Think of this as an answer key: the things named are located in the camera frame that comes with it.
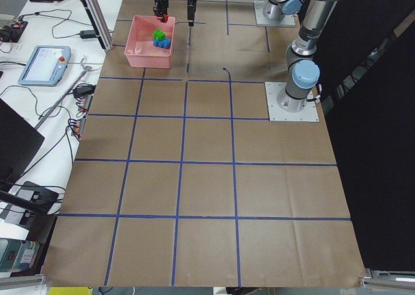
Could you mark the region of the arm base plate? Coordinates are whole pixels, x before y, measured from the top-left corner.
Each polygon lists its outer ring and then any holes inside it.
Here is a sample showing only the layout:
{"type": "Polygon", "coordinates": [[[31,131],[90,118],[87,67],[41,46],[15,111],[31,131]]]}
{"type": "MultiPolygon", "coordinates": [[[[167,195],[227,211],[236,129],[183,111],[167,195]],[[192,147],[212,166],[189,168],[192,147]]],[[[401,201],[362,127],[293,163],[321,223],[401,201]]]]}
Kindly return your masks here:
{"type": "Polygon", "coordinates": [[[296,100],[286,94],[285,82],[265,82],[269,121],[318,123],[315,101],[296,100]]]}
{"type": "Polygon", "coordinates": [[[294,28],[294,16],[283,14],[278,5],[268,1],[255,1],[255,23],[261,27],[287,27],[294,28]]]}

